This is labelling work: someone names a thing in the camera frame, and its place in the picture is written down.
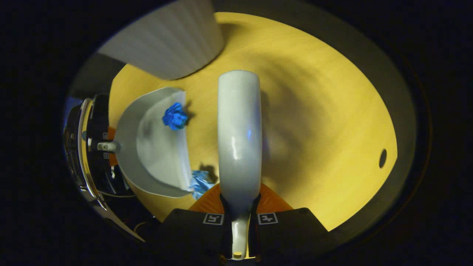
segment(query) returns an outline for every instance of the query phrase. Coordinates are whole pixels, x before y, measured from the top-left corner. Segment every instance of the yellow table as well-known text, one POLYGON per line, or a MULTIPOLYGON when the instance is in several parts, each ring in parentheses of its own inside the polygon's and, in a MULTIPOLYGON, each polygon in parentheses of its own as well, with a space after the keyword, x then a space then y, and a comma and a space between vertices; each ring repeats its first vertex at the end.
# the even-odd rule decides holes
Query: yellow table
MULTIPOLYGON (((257 16, 220 12, 226 46, 209 65, 178 80, 162 80, 126 65, 112 83, 110 126, 139 96, 172 86, 186 91, 192 169, 211 165, 218 176, 217 83, 235 69, 258 74, 262 94, 262 180, 292 207, 308 207, 327 230, 361 209, 397 159, 394 127, 376 89, 338 51, 298 29, 257 16), (385 165, 379 167, 383 149, 385 165)), ((195 201, 131 187, 164 220, 195 201)))

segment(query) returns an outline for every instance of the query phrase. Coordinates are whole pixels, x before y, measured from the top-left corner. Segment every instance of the cable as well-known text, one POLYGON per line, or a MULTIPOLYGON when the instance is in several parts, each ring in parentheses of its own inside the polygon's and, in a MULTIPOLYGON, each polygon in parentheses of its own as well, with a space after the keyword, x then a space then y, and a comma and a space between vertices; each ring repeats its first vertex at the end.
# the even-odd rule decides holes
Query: cable
POLYGON ((101 194, 107 195, 109 197, 115 197, 115 198, 133 198, 133 197, 136 197, 136 195, 129 195, 129 196, 112 195, 112 194, 109 194, 107 192, 103 192, 103 191, 100 191, 100 190, 98 190, 98 192, 101 193, 101 194))
POLYGON ((139 224, 137 224, 137 225, 135 226, 135 229, 133 229, 133 231, 136 233, 136 229, 137 229, 140 225, 143 225, 143 224, 146 224, 146 223, 148 223, 148 222, 140 222, 139 224))

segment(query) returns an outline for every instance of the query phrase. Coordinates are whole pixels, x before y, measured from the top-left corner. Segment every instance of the blue plastic wrapper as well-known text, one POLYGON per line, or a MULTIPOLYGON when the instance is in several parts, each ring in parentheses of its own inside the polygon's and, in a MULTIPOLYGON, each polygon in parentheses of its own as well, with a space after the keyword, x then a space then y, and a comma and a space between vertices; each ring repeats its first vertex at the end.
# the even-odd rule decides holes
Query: blue plastic wrapper
POLYGON ((163 116, 164 125, 168 125, 172 130, 183 129, 188 116, 182 110, 180 103, 174 103, 169 107, 163 116))
POLYGON ((202 195, 212 188, 215 183, 209 178, 207 171, 192 171, 191 188, 194 189, 192 197, 198 200, 202 195))

